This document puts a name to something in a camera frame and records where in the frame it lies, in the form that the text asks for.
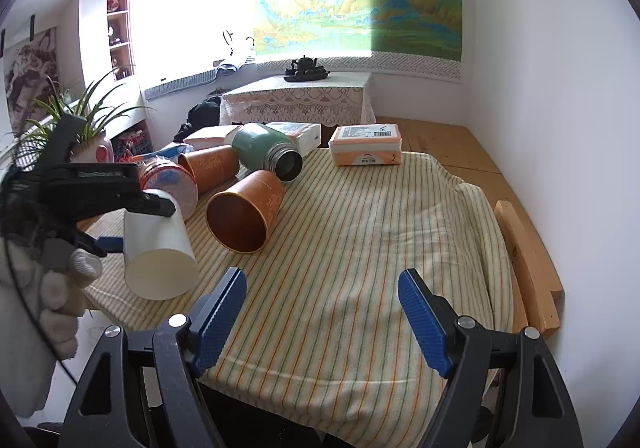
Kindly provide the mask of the white gloved left hand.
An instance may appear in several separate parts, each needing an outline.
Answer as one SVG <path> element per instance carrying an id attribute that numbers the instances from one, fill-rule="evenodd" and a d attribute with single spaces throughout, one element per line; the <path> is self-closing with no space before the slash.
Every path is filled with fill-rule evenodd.
<path id="1" fill-rule="evenodd" d="M 46 405 L 55 364 L 78 349 L 82 290 L 102 275 L 102 260 L 67 243 L 45 268 L 16 243 L 1 242 L 1 393 L 17 416 Z"/>

